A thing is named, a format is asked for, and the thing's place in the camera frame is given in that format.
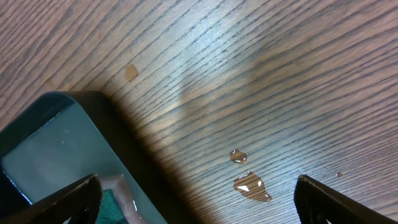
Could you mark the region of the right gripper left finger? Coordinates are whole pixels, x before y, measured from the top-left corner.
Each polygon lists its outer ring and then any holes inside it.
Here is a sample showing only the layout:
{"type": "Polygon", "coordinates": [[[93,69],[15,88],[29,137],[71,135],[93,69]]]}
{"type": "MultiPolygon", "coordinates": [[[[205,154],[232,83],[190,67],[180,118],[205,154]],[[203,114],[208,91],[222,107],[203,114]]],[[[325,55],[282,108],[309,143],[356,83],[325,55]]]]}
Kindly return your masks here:
{"type": "Polygon", "coordinates": [[[1,219],[3,224],[94,224],[103,192],[96,174],[87,175],[19,212],[1,219]]]}

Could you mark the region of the sponge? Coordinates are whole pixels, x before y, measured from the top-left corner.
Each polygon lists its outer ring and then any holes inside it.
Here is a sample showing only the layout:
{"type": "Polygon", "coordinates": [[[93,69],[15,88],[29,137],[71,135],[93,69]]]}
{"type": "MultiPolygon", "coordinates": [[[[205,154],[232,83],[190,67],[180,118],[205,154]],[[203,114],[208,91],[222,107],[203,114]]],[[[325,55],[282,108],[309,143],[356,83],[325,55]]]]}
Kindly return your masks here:
{"type": "Polygon", "coordinates": [[[100,183],[103,197],[96,224],[147,224],[123,175],[101,178],[100,183]]]}

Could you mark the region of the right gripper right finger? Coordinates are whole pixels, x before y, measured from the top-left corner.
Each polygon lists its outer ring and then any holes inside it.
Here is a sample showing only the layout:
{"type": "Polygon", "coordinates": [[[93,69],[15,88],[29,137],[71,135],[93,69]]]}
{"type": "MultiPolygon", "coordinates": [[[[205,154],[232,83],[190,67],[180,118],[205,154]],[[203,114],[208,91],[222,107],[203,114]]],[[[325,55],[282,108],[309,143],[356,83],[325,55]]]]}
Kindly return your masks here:
{"type": "Polygon", "coordinates": [[[397,224],[307,175],[297,179],[294,203],[301,223],[397,224]]]}

